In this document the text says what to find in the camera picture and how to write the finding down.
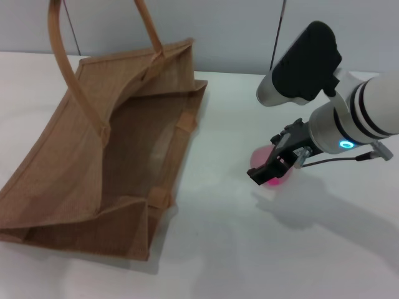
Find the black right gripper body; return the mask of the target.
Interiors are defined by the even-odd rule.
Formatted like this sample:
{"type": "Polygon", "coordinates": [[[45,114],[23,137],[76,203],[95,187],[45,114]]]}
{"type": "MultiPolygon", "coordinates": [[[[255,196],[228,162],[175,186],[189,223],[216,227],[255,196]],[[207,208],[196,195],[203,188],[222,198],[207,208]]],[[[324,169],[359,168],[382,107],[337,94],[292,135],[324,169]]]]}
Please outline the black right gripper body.
{"type": "Polygon", "coordinates": [[[287,125],[271,139],[274,149],[271,156],[284,162],[296,162],[304,149],[312,151],[308,122],[301,118],[287,125]]]}

